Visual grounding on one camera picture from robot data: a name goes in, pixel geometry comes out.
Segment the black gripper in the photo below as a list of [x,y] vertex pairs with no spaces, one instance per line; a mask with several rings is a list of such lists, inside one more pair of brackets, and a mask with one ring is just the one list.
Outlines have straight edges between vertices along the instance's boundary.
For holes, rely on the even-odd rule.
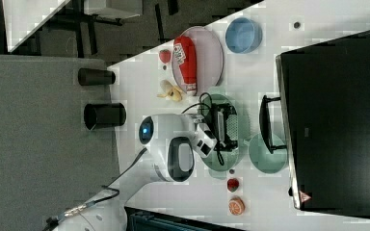
[[238,147],[237,113],[230,103],[213,104],[211,124],[219,142],[219,149],[231,152]]

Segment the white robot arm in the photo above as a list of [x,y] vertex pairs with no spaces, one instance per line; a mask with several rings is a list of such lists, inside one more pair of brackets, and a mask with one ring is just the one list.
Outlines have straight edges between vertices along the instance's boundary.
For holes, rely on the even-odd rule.
[[124,206],[143,186],[188,180],[196,156],[217,171],[232,168],[236,125],[237,111],[229,103],[204,103],[197,114],[146,117],[138,135],[144,148],[134,163],[88,201],[49,218],[43,231],[125,231]]

